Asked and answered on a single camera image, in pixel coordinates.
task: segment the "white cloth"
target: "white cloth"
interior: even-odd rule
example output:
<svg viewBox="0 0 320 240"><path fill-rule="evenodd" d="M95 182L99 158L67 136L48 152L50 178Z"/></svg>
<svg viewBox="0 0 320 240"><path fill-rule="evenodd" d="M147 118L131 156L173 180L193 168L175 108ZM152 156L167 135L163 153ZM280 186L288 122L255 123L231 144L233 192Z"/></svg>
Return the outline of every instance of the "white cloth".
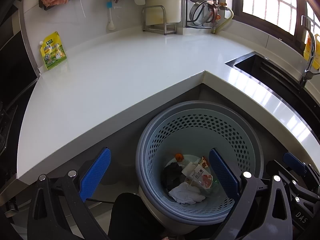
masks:
<svg viewBox="0 0 320 240"><path fill-rule="evenodd" d="M205 199L205 196L200 195L199 188L190 186L187 182L182 182L179 186L173 188L169 195L181 204L192 205Z"/></svg>

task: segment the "faucet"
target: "faucet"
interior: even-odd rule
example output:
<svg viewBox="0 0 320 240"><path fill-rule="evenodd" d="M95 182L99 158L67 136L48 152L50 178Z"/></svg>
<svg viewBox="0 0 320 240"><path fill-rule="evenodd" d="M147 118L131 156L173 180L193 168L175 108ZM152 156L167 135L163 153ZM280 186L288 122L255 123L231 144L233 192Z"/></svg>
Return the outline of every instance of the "faucet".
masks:
<svg viewBox="0 0 320 240"><path fill-rule="evenodd" d="M301 26L303 26L308 31L308 33L310 35L310 38L311 38L311 51L310 51L308 64L307 64L307 67L305 68L305 70L302 73L302 75L300 77L300 80L299 80L300 86L304 87L308 80L313 78L314 75L320 74L320 72L312 73L310 71L312 63L313 63L313 60L314 60L315 55L316 55L316 41L315 41L314 35L311 32L311 21L310 21L310 19L308 17L302 15L302 17L301 17Z"/></svg>

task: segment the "gray trash bin rim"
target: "gray trash bin rim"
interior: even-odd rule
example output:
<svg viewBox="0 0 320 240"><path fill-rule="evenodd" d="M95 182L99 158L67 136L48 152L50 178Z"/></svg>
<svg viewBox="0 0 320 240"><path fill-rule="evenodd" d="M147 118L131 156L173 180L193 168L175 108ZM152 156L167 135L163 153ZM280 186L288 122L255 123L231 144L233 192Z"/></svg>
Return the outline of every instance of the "gray trash bin rim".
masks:
<svg viewBox="0 0 320 240"><path fill-rule="evenodd" d="M164 121L165 119L167 119L171 115L178 113L178 112L181 112L181 111L184 111L184 110L187 110L187 109L191 109L191 107L193 105L196 106L193 108L203 108L203 109L210 109L210 106L223 107L226 111L228 111L230 116L235 115L237 117L237 123L245 130L245 132L247 134L250 134L252 137L255 138L253 143L257 143L256 147L259 149L259 152L261 153L260 156L257 156L258 160L256 161L256 163L258 165L260 165L260 167L256 167L254 176L262 178L263 168L264 168L264 160L263 160L262 148L261 148L259 139L257 138L257 136L256 136L255 132L253 131L252 127L250 126L250 124L243 117L241 117L238 113L236 113L234 110L232 110L226 106L217 104L217 103L212 103L212 102L207 102L207 101L199 101L199 100L178 103L178 104L171 106L171 107L167 108L166 110L162 111L161 113L159 113L156 117L154 117L149 122L149 124L146 126L146 128L144 129L144 131L140 137L140 140L139 140L138 146L137 146L137 151L136 151L136 172L137 172L139 184L140 184L144 194L146 195L148 200L152 203L152 205L157 210L159 210L162 214L164 214L165 216L167 216L173 220L176 220L178 222L184 223L184 224L204 226L204 225L213 224L213 219L212 218L185 219L185 218L182 218L180 216L180 214L178 214L174 210L164 208L156 200L154 194L152 194L152 192L150 190L150 187L148 186L148 184L146 184L146 181L143 179L147 176L147 172L146 172L146 169L145 168L142 169L142 166L141 166L141 164L144 163L144 159L142 159L142 157L143 157L142 150L146 149L146 147L149 143L149 138L151 137L151 135L153 133L152 128L155 126L155 122L159 125L162 123L162 121ZM214 224L222 222L227 215L228 215L228 213L221 213L221 214L215 215Z"/></svg>

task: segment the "cleaning brush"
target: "cleaning brush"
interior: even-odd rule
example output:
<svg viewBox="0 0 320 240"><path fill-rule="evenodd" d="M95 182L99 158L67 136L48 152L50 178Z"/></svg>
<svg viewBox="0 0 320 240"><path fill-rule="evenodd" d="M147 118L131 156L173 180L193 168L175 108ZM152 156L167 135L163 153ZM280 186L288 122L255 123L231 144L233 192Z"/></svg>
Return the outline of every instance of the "cleaning brush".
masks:
<svg viewBox="0 0 320 240"><path fill-rule="evenodd" d="M111 17L111 8L112 8L112 2L111 1L107 2L107 8L109 8L109 12L110 12L110 21L108 22L107 29L110 30L110 31L114 31L116 29L116 27L113 24L112 17Z"/></svg>

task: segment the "yellow bottle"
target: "yellow bottle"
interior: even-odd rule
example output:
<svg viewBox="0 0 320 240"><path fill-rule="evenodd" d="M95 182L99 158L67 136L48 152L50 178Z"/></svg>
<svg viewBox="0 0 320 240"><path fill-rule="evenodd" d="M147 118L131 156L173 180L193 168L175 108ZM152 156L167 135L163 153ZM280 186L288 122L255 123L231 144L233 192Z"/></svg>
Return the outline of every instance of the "yellow bottle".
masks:
<svg viewBox="0 0 320 240"><path fill-rule="evenodd" d="M316 56L315 56L315 59L313 60L313 63L312 63L312 66L313 66L315 69L319 69L319 67L320 67L320 42L318 41L318 37L320 37L320 35L319 35L319 34L316 34L316 35L315 35L315 40L316 40ZM309 60L310 51L311 51L311 38L310 38L310 35L309 35L309 33L308 33L308 41L307 41L306 47L305 47L304 52L303 52L303 57L304 57L306 60Z"/></svg>

